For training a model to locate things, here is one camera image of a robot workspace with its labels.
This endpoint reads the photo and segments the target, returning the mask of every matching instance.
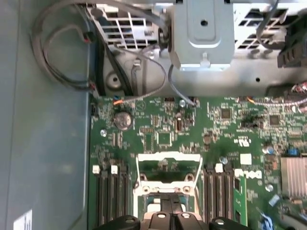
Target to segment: metal bracket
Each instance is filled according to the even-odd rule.
[[[198,162],[198,170],[195,178],[184,181],[174,181],[171,183],[163,183],[160,181],[148,181],[144,175],[140,173],[139,163],[142,161],[163,161],[164,159],[175,159],[176,161],[195,161]],[[184,154],[182,152],[158,152],[155,154],[138,154],[136,157],[138,178],[136,186],[133,189],[133,214],[138,216],[138,197],[149,193],[183,193],[185,195],[195,196],[195,188],[198,177],[202,169],[203,158],[200,154]]]
[[[224,70],[235,51],[233,5],[186,0],[172,14],[172,64],[180,70]]]

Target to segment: white rectangular label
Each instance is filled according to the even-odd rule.
[[[32,230],[32,209],[14,221],[13,230]]]

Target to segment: black cable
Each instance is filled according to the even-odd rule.
[[[273,44],[266,44],[262,41],[261,36],[263,34],[263,31],[265,30],[266,26],[270,22],[271,18],[275,15],[278,7],[278,3],[280,0],[276,0],[275,4],[273,5],[271,11],[267,14],[267,16],[263,19],[263,21],[260,23],[258,28],[256,29],[256,37],[258,42],[266,49],[272,49],[272,50],[281,50],[284,48],[285,43],[284,42],[274,42]]]
[[[50,66],[44,57],[44,53],[41,47],[41,36],[43,32],[43,23],[44,20],[51,14],[56,12],[57,10],[73,5],[73,4],[79,4],[79,3],[88,3],[88,4],[108,4],[113,7],[117,7],[119,10],[123,11],[128,11],[133,15],[137,15],[141,18],[145,18],[148,21],[153,22],[154,24],[158,25],[159,28],[161,28],[164,32],[164,35],[167,37],[168,34],[168,26],[166,25],[166,22],[164,19],[160,18],[157,15],[152,14],[151,12],[148,12],[146,10],[142,10],[140,8],[134,7],[130,4],[127,3],[122,3],[117,0],[59,0],[45,9],[43,9],[38,17],[36,18],[34,25],[32,27],[32,37],[31,37],[31,44],[32,44],[32,50],[33,54],[36,58],[38,66],[42,69],[44,73],[46,73],[48,76],[51,78],[59,81],[60,83],[64,83],[65,85],[69,85],[74,87],[75,85],[71,85],[71,83],[67,83],[67,78],[63,78],[64,75],[61,75],[59,73],[58,69],[54,69],[53,66]],[[105,52],[110,59],[111,63],[113,63],[113,68],[117,72],[117,75],[119,77],[119,80],[122,83],[122,87],[124,88],[124,91],[127,95],[133,95],[131,87],[129,87],[130,84],[128,79],[125,78],[126,74],[124,73],[123,69],[120,68],[120,65],[116,61],[115,57],[113,54],[108,50],[108,47],[104,44],[105,46]]]
[[[108,20],[106,20],[104,17],[99,17],[97,19],[97,21],[100,23],[100,25],[111,25],[110,22]],[[117,59],[115,58],[114,54],[111,52],[111,50],[109,49],[109,46],[106,44],[106,42],[104,41],[104,38],[101,36],[96,24],[94,23],[94,26],[96,28],[96,34],[98,37],[98,42],[100,44],[101,47],[103,47],[104,53],[106,53],[110,64],[115,72],[115,74],[118,77],[118,80],[121,84],[122,90],[124,92],[124,94],[126,96],[133,96],[133,90],[131,87],[131,84],[129,82],[128,76],[126,74],[126,72],[124,71],[124,69],[121,67],[121,65],[119,64],[119,62],[117,61]]]
[[[105,46],[100,38],[100,33],[96,29],[97,44],[95,57],[95,75],[96,87],[100,96],[106,96],[105,82],[104,82],[104,65],[105,65]]]

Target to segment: white label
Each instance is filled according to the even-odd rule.
[[[111,174],[118,174],[118,166],[117,165],[111,165]]]
[[[274,207],[274,205],[276,205],[277,201],[280,200],[280,197],[275,194],[272,199],[269,201],[269,205],[271,205],[272,207]]]
[[[235,177],[240,177],[240,176],[244,176],[246,177],[246,179],[250,178],[250,179],[262,179],[262,171],[258,170],[258,171],[243,171],[242,169],[235,169]]]
[[[14,221],[13,230],[32,230],[32,209]]]
[[[242,154],[240,154],[240,164],[251,165],[252,164],[251,154],[250,153],[242,153]]]
[[[234,139],[235,144],[239,144],[241,147],[249,147],[251,139]]]

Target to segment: motherboard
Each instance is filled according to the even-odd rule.
[[[246,97],[92,99],[88,229],[160,210],[178,193],[204,222],[307,229],[307,121],[300,106]],[[258,98],[272,101],[271,98]]]

